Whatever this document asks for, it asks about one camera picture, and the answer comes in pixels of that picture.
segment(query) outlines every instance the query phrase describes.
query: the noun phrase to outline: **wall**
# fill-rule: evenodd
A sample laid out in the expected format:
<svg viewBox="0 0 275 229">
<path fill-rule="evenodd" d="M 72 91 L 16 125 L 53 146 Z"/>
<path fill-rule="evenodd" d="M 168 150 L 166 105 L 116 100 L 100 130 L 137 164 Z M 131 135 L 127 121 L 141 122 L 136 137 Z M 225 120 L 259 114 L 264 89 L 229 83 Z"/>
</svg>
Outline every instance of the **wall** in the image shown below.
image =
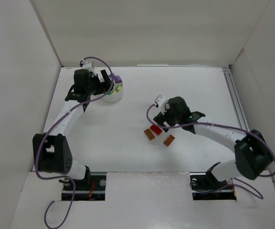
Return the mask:
<svg viewBox="0 0 275 229">
<path fill-rule="evenodd" d="M 0 0 L 0 229 L 9 229 L 60 64 L 28 0 Z"/>
<path fill-rule="evenodd" d="M 250 128 L 259 129 L 275 152 L 275 0 L 231 70 Z"/>
<path fill-rule="evenodd" d="M 61 63 L 233 63 L 269 0 L 32 0 Z"/>
</svg>

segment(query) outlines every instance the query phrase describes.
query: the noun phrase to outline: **orange block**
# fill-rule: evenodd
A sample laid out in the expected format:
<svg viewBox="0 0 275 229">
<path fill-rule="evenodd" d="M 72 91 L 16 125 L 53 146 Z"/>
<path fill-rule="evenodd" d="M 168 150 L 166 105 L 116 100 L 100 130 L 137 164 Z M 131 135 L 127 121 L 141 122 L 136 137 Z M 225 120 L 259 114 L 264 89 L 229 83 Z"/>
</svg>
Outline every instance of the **orange block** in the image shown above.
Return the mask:
<svg viewBox="0 0 275 229">
<path fill-rule="evenodd" d="M 164 145 L 168 147 L 174 139 L 175 137 L 173 137 L 172 135 L 169 135 L 167 139 L 164 141 Z"/>
<path fill-rule="evenodd" d="M 144 131 L 144 133 L 146 134 L 146 136 L 148 137 L 148 139 L 151 141 L 155 138 L 154 134 L 152 134 L 151 130 L 150 129 L 146 129 Z"/>
</svg>

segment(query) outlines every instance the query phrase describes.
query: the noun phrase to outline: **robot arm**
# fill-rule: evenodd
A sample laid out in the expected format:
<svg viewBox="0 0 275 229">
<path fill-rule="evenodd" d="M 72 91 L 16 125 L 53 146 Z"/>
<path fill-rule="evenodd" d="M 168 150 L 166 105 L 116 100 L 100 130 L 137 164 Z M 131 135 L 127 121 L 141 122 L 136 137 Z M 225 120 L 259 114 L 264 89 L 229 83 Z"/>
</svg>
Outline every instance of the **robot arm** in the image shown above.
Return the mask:
<svg viewBox="0 0 275 229">
<path fill-rule="evenodd" d="M 64 114 L 69 113 L 69 115 L 53 129 L 45 140 L 39 158 L 39 171 L 60 173 L 75 180 L 86 182 L 89 180 L 89 168 L 73 160 L 66 136 L 68 136 L 78 118 L 85 112 L 88 104 L 71 109 L 90 100 L 91 95 L 102 94 L 110 88 L 112 81 L 108 74 L 105 70 L 102 70 L 101 74 L 104 82 L 99 80 L 91 62 L 86 62 L 81 69 L 75 71 L 74 85 L 70 88 L 65 98 L 65 104 L 54 123 Z M 36 134 L 33 137 L 34 160 L 43 137 L 44 134 Z"/>
<path fill-rule="evenodd" d="M 209 123 L 213 125 L 190 125 L 182 127 L 193 134 L 205 136 L 229 148 L 235 159 L 227 162 L 218 162 L 204 172 L 204 177 L 198 189 L 215 189 L 228 178 L 244 176 L 250 180 L 256 179 L 260 173 L 273 161 L 269 152 L 253 137 L 236 130 L 223 129 L 205 114 L 191 112 L 181 97 L 165 99 L 159 95 L 155 99 L 155 106 L 160 108 L 160 113 L 154 117 L 154 121 L 160 126 L 175 126 L 192 123 Z M 260 132 L 251 131 L 263 139 Z"/>
</svg>

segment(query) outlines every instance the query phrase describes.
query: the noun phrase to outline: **cord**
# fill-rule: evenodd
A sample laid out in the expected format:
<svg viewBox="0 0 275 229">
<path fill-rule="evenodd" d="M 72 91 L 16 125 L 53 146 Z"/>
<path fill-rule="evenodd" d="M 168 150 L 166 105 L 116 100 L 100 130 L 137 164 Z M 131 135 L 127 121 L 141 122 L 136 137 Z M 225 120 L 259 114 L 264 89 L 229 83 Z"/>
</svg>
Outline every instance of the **cord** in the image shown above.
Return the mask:
<svg viewBox="0 0 275 229">
<path fill-rule="evenodd" d="M 231 130 L 237 130 L 237 131 L 241 131 L 241 132 L 244 132 L 246 133 L 247 135 L 250 135 L 254 138 L 256 138 L 257 141 L 259 141 L 268 151 L 269 151 L 269 154 L 271 156 L 271 158 L 274 160 L 274 163 L 275 163 L 275 154 L 273 153 L 273 151 L 271 150 L 271 148 L 265 143 L 264 140 L 262 140 L 260 137 L 258 137 L 257 135 L 247 131 L 247 130 L 244 130 L 244 129 L 241 129 L 241 128 L 237 128 L 237 127 L 233 127 L 233 126 L 228 126 L 228 125 L 221 125 L 221 124 L 214 124 L 214 123 L 198 123 L 198 122 L 195 122 L 195 123 L 187 123 L 187 124 L 183 124 L 183 125 L 177 125 L 177 126 L 161 126 L 161 125 L 157 125 L 157 123 L 155 123 L 154 121 L 152 121 L 150 118 L 149 118 L 149 111 L 151 110 L 152 107 L 154 107 L 155 104 L 152 104 L 148 110 L 147 110 L 147 113 L 146 113 L 146 116 L 147 116 L 147 119 L 148 121 L 155 125 L 155 126 L 158 126 L 162 129 L 176 129 L 176 128 L 182 128 L 182 127 L 186 127 L 186 126 L 191 126 L 191 125 L 211 125 L 211 126 L 216 126 L 216 127 L 219 127 L 219 128 L 225 128 L 225 129 L 231 129 Z M 275 171 L 269 175 L 259 175 L 260 177 L 272 177 L 275 175 Z"/>
<path fill-rule="evenodd" d="M 234 179 L 234 180 L 237 180 L 237 181 L 239 181 L 239 182 L 241 182 L 241 183 L 243 183 L 243 184 L 245 184 L 245 185 L 247 185 L 247 186 L 249 186 L 249 187 L 250 187 L 251 189 L 253 189 L 258 195 L 255 194 L 254 192 L 252 192 L 251 190 L 248 190 L 246 187 L 244 187 L 244 186 L 242 186 L 242 185 L 238 185 L 238 184 L 225 185 L 225 186 L 223 186 L 223 187 L 221 187 L 221 188 L 218 188 L 218 189 L 216 189 L 216 190 L 214 190 L 214 191 L 206 191 L 206 192 L 199 192 L 199 193 L 200 193 L 200 194 L 216 193 L 216 191 L 220 191 L 220 190 L 222 190 L 222 189 L 224 189 L 224 188 L 226 188 L 226 187 L 236 186 L 236 187 L 243 188 L 245 191 L 251 193 L 252 195 L 254 195 L 255 197 L 257 197 L 257 198 L 259 198 L 259 199 L 263 199 L 262 194 L 261 194 L 256 188 L 254 188 L 254 187 L 251 186 L 250 184 L 247 184 L 246 182 L 244 182 L 244 181 L 242 181 L 242 180 L 240 180 L 240 179 L 238 179 L 238 178 L 233 178 L 233 179 Z"/>
<path fill-rule="evenodd" d="M 105 61 L 103 61 L 103 60 L 101 60 L 101 59 L 99 59 L 99 58 L 97 58 L 97 57 L 93 57 L 93 56 L 86 57 L 86 58 L 83 59 L 83 61 L 85 61 L 85 60 L 87 60 L 87 59 L 95 59 L 95 60 L 98 60 L 98 61 L 102 62 L 102 63 L 103 63 L 105 66 L 107 66 L 107 68 L 109 69 L 109 71 L 110 71 L 110 73 L 111 73 L 111 76 L 112 76 L 112 80 L 114 79 L 112 70 L 111 70 L 111 68 L 109 67 L 109 65 L 108 65 Z M 88 103 L 91 103 L 91 102 L 94 102 L 94 101 L 97 101 L 97 100 L 103 98 L 108 92 L 111 91 L 112 87 L 113 87 L 113 84 L 111 84 L 109 90 L 108 90 L 106 93 L 104 93 L 103 95 L 99 96 L 98 98 L 96 98 L 96 99 L 91 99 L 91 100 L 88 100 L 88 101 L 85 101 L 85 102 L 83 102 L 83 103 L 77 104 L 77 105 L 75 105 L 74 107 L 72 107 L 72 108 L 69 110 L 69 112 L 67 112 L 64 116 L 62 116 L 58 121 L 56 121 L 56 122 L 51 126 L 51 128 L 45 133 L 45 135 L 44 135 L 42 141 L 40 142 L 40 145 L 39 145 L 39 148 L 38 148 L 38 151 L 37 151 L 37 155 L 36 155 L 36 159 L 35 159 L 35 170 L 36 170 L 36 175 L 37 175 L 37 177 L 40 178 L 40 179 L 42 179 L 42 180 L 52 180 L 52 179 L 66 178 L 66 179 L 70 180 L 70 181 L 72 182 L 72 184 L 73 184 L 72 197 L 71 197 L 71 201 L 70 201 L 69 208 L 68 208 L 68 210 L 67 210 L 67 212 L 66 212 L 66 214 L 65 214 L 65 217 L 64 217 L 63 221 L 61 222 L 61 224 L 58 225 L 58 226 L 55 227 L 55 228 L 49 226 L 48 223 L 47 223 L 47 220 L 46 220 L 47 212 L 48 212 L 50 206 L 51 206 L 55 201 L 52 201 L 52 202 L 48 205 L 48 207 L 47 207 L 47 209 L 46 209 L 46 211 L 45 211 L 45 214 L 44 214 L 44 223 L 45 223 L 45 225 L 46 225 L 46 227 L 47 227 L 48 229 L 58 229 L 58 228 L 60 228 L 60 227 L 64 224 L 64 222 L 65 222 L 66 218 L 68 217 L 68 214 L 69 214 L 69 212 L 70 212 L 70 210 L 71 210 L 72 203 L 73 203 L 73 201 L 74 201 L 75 191 L 76 191 L 76 184 L 75 184 L 75 181 L 74 181 L 71 177 L 66 176 L 66 175 L 63 175 L 63 176 L 56 176 L 56 177 L 42 177 L 42 176 L 39 174 L 39 158 L 40 158 L 40 152 L 41 152 L 41 150 L 42 150 L 42 147 L 43 147 L 43 145 L 44 145 L 44 142 L 45 142 L 45 140 L 47 139 L 48 135 L 52 132 L 52 130 L 53 130 L 53 129 L 54 129 L 54 128 L 55 128 L 64 118 L 66 118 L 66 117 L 70 114 L 70 112 L 72 112 L 73 110 L 75 110 L 75 109 L 76 109 L 77 107 L 79 107 L 79 106 L 82 106 L 82 105 L 84 105 L 84 104 L 88 104 Z"/>
</svg>

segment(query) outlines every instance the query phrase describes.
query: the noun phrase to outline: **white tabletop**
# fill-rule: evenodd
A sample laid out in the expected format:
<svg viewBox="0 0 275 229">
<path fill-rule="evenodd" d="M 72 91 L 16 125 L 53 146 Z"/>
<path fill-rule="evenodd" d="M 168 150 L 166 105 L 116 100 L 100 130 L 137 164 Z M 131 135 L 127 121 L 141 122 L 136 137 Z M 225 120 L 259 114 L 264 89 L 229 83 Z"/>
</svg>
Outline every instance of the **white tabletop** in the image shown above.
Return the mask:
<svg viewBox="0 0 275 229">
<path fill-rule="evenodd" d="M 46 129 L 63 106 L 74 70 L 62 68 Z M 236 188 L 237 201 L 193 201 L 188 172 L 204 171 L 234 155 L 223 146 L 182 129 L 151 142 L 143 133 L 150 127 L 145 112 L 158 94 L 167 98 L 181 96 L 191 110 L 203 112 L 222 124 L 238 126 L 222 69 L 128 67 L 113 71 L 123 79 L 124 97 L 115 104 L 90 104 L 68 141 L 73 157 L 91 171 L 126 173 L 107 174 L 105 201 L 74 202 L 62 229 L 275 228 L 275 188 L 270 178 L 243 178 L 259 189 L 264 200 Z M 167 148 L 163 141 L 169 134 L 175 140 Z M 58 180 L 39 180 L 30 172 L 12 229 L 45 229 L 46 207 L 52 200 L 61 199 L 61 191 Z M 62 221 L 68 204 L 57 201 L 52 205 L 48 213 L 52 227 Z"/>
<path fill-rule="evenodd" d="M 62 109 L 75 70 L 62 68 L 45 130 Z M 143 132 L 150 127 L 146 110 L 159 94 L 181 96 L 192 111 L 238 126 L 221 68 L 117 67 L 113 71 L 123 80 L 124 96 L 114 104 L 101 100 L 91 103 L 76 122 L 67 138 L 76 161 L 91 171 L 161 172 L 203 171 L 234 158 L 224 146 L 182 129 L 164 132 L 151 142 Z M 170 134 L 175 140 L 167 148 L 163 141 Z"/>
</svg>

